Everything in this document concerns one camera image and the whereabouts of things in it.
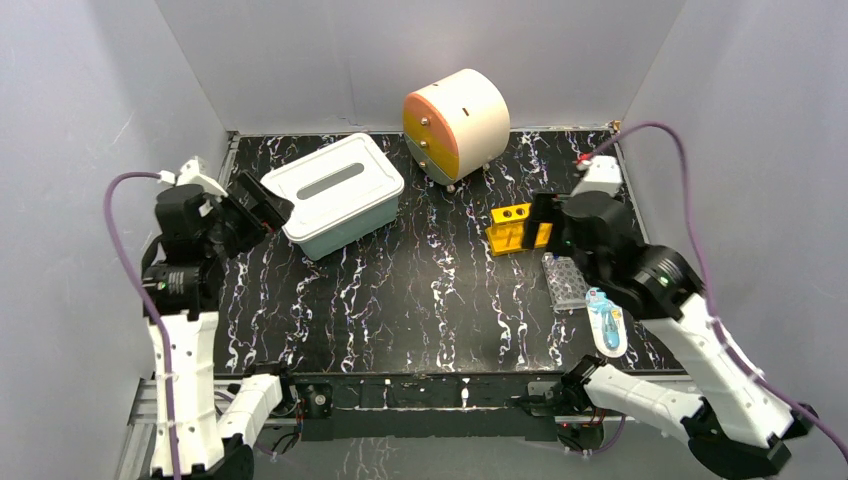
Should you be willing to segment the white bin lid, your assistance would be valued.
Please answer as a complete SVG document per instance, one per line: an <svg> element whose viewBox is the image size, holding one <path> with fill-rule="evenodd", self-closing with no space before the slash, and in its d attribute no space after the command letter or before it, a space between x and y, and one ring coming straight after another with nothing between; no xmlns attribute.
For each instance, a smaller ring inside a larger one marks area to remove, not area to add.
<svg viewBox="0 0 848 480"><path fill-rule="evenodd" d="M289 240L315 240L342 222L395 200L405 181L371 136L349 135L267 174L261 184L293 203Z"/></svg>

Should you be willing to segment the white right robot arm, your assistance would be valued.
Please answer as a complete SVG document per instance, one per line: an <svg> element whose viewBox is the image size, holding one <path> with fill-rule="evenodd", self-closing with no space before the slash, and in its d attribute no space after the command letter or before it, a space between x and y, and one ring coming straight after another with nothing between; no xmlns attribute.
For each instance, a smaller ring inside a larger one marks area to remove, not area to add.
<svg viewBox="0 0 848 480"><path fill-rule="evenodd" d="M677 251L635 234L627 207L609 194L535 195L522 243L542 224L549 253L572 259L586 282L640 322L696 384L686 393L626 374L587 355L535 404L577 414L595 407L653 426L684 443L724 479L777 475L790 460L788 441L807 435L813 411L791 406L758 385L753 364L710 318L703 281Z"/></svg>

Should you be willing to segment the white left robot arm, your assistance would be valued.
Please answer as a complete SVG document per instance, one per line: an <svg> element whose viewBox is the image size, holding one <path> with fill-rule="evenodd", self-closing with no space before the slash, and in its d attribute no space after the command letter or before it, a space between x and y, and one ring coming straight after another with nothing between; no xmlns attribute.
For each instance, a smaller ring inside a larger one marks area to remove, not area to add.
<svg viewBox="0 0 848 480"><path fill-rule="evenodd" d="M143 315L155 354L156 437L147 479L250 479L265 422L302 404L279 361L249 365L219 411L214 337L223 263L279 231L293 205L250 173L227 191L202 174L165 173L156 198L161 233L141 261Z"/></svg>

